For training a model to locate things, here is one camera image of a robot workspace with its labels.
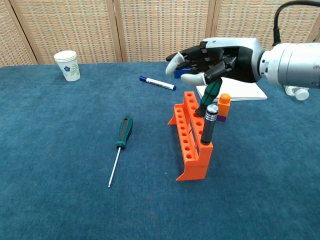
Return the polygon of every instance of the orange tool holder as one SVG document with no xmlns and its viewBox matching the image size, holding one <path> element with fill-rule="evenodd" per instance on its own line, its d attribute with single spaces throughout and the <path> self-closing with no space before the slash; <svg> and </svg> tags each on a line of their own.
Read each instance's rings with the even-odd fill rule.
<svg viewBox="0 0 320 240">
<path fill-rule="evenodd" d="M 203 180 L 206 177 L 214 146 L 212 142 L 209 145 L 201 143 L 205 121 L 196 115 L 198 107 L 195 93 L 185 91 L 183 103 L 174 105 L 173 117 L 168 123 L 176 125 L 184 162 L 184 172 L 177 181 Z"/>
</svg>

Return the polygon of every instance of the white paper cup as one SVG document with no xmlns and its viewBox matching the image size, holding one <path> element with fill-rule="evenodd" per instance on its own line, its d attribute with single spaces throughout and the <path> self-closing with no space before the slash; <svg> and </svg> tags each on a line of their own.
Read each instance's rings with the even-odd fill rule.
<svg viewBox="0 0 320 240">
<path fill-rule="evenodd" d="M 53 57 L 61 69 L 65 80 L 68 82 L 74 82 L 80 78 L 77 53 L 75 51 L 60 51 L 57 52 Z"/>
</svg>

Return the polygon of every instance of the screwdriver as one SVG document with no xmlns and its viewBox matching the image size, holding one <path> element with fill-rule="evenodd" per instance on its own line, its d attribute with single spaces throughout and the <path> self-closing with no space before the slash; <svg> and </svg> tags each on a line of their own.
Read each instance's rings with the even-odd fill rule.
<svg viewBox="0 0 320 240">
<path fill-rule="evenodd" d="M 114 177 L 114 173 L 115 173 L 115 169 L 116 169 L 116 166 L 117 166 L 120 150 L 126 148 L 127 141 L 128 141 L 128 139 L 129 139 L 129 137 L 131 135 L 132 123 L 133 123 L 133 121 L 132 121 L 132 117 L 130 115 L 125 116 L 124 119 L 121 122 L 120 131 L 119 131 L 119 137 L 118 137 L 118 139 L 117 139 L 117 141 L 115 143 L 115 145 L 118 147 L 118 153 L 117 153 L 115 161 L 114 161 L 114 165 L 113 165 L 111 177 L 110 177 L 110 180 L 109 180 L 108 188 L 110 188 L 110 185 L 111 185 L 111 182 L 112 182 L 112 178 Z"/>
</svg>

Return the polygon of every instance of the white marker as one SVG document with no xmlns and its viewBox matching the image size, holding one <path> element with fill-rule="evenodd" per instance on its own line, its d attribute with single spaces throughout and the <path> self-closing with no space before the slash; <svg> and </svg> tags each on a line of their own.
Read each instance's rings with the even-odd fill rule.
<svg viewBox="0 0 320 240">
<path fill-rule="evenodd" d="M 145 76 L 140 76 L 139 79 L 140 79 L 140 81 L 143 81 L 143 82 L 146 82 L 146 83 L 150 83 L 150 84 L 153 84 L 153 85 L 157 85 L 157 86 L 160 86 L 160 87 L 163 87 L 163 88 L 166 88 L 166 89 L 171 89 L 173 91 L 175 91 L 176 88 L 177 88 L 175 85 L 172 85 L 172 84 L 169 84 L 169 83 L 166 83 L 166 82 L 163 82 L 163 81 L 154 80 L 152 78 L 148 78 L 148 77 L 145 77 Z"/>
</svg>

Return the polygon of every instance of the white paper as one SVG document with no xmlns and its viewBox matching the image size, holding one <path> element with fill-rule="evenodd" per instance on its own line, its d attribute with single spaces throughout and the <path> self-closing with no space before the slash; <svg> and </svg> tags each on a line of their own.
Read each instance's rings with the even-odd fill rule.
<svg viewBox="0 0 320 240">
<path fill-rule="evenodd" d="M 205 89 L 206 86 L 196 86 L 196 90 L 198 91 L 200 98 L 203 97 Z M 213 101 L 217 102 L 221 94 L 229 94 L 231 101 L 254 101 L 267 99 L 267 95 L 256 83 L 242 82 L 227 77 L 222 77 L 222 85 L 219 95 Z"/>
</svg>

